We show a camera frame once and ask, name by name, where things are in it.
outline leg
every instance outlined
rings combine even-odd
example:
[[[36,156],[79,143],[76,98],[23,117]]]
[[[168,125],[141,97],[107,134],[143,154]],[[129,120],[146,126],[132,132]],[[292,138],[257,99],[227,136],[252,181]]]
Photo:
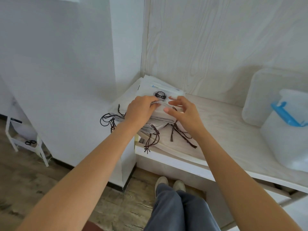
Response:
[[[187,231],[220,231],[204,199],[183,190],[178,190],[177,193],[182,199]]]
[[[160,183],[156,202],[144,231],[185,231],[184,210],[179,195],[168,185]]]

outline drawstring bag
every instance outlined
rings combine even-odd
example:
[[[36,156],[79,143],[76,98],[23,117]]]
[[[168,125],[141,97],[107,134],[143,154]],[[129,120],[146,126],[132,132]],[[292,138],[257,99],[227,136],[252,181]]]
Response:
[[[116,122],[122,122],[125,120],[125,114],[128,108],[128,105],[137,97],[137,96],[156,96],[159,101],[153,103],[161,104],[153,113],[148,122],[140,129],[145,134],[149,135],[149,138],[145,144],[145,151],[149,151],[149,147],[157,144],[159,142],[159,129],[164,128],[168,124],[172,126],[171,138],[170,141],[173,142],[173,133],[174,131],[179,133],[183,139],[185,139],[192,147],[196,148],[197,146],[191,144],[188,139],[191,139],[188,136],[188,133],[182,128],[179,128],[177,120],[170,116],[169,114],[163,111],[164,107],[174,108],[175,110],[182,112],[183,109],[180,107],[175,107],[168,104],[171,101],[168,97],[177,97],[179,95],[184,96],[185,93],[177,89],[160,79],[145,75],[144,78],[139,78],[129,89],[119,98],[117,98],[111,105],[108,113],[103,115],[100,119],[102,126],[110,125],[110,131],[112,132],[116,128]],[[155,139],[150,143],[151,136],[155,135]]]

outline floor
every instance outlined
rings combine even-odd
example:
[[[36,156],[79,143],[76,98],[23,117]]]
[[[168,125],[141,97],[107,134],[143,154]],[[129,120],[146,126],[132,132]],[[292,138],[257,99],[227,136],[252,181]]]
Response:
[[[11,231],[69,170],[52,160],[45,167],[28,150],[20,148],[15,152],[4,128],[5,121],[0,120],[0,227]],[[143,230],[155,202],[158,178],[159,175],[137,168],[124,193],[106,187],[89,220],[105,231]],[[204,197],[194,188],[187,187],[187,191]]]

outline plastic container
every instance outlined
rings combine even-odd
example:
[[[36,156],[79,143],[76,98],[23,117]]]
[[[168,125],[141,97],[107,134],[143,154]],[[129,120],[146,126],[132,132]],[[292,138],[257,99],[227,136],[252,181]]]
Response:
[[[283,166],[308,172],[308,93],[282,89],[260,131]]]

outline person's right hand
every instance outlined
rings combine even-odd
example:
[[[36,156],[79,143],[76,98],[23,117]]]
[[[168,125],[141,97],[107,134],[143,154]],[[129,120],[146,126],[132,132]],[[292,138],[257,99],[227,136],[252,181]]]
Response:
[[[196,140],[198,135],[205,130],[198,110],[194,103],[191,103],[183,96],[178,96],[177,100],[169,97],[172,101],[169,104],[180,106],[184,112],[178,112],[172,108],[164,108],[164,112],[175,117],[184,127],[184,129]]]

